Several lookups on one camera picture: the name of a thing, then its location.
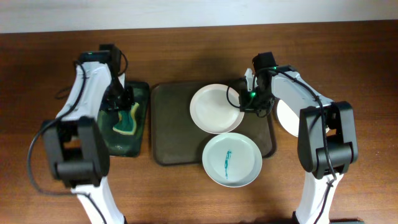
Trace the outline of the pale green plate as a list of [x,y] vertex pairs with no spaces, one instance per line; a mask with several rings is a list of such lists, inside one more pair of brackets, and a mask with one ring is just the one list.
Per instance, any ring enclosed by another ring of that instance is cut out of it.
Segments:
[[262,169],[262,155],[253,140],[238,133],[219,134],[208,141],[202,152],[206,174],[225,187],[244,187]]

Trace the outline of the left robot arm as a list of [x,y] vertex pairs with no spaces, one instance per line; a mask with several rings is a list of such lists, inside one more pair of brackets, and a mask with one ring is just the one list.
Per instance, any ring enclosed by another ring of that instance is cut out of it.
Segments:
[[114,44],[83,52],[75,62],[76,78],[67,102],[53,120],[44,121],[43,137],[50,171],[76,196],[90,222],[125,223],[109,184],[109,149],[98,114],[132,108],[133,90],[124,84],[126,56]]

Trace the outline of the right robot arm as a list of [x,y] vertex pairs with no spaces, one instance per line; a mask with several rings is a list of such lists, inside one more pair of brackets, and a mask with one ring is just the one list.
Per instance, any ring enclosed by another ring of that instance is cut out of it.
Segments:
[[239,109],[268,116],[284,102],[298,116],[298,159],[305,171],[302,198],[293,212],[295,223],[329,223],[336,188],[358,159],[352,106],[335,102],[306,83],[290,65],[278,65],[272,52],[252,59],[240,92]]

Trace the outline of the white plate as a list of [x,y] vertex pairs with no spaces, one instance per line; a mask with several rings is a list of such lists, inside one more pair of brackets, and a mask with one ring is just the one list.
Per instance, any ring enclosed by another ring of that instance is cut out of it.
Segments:
[[190,102],[190,116],[203,131],[223,134],[236,129],[244,118],[239,108],[239,93],[223,84],[200,88]]
[[279,99],[276,105],[276,115],[280,125],[291,135],[299,135],[300,110],[309,106],[319,107],[316,101],[299,100],[288,102]]

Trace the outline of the green yellow sponge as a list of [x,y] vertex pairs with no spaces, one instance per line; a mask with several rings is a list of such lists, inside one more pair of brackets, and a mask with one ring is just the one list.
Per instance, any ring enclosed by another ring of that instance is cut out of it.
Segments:
[[137,129],[135,115],[138,108],[139,103],[134,103],[129,110],[119,111],[119,121],[113,126],[113,131],[122,135],[134,135]]

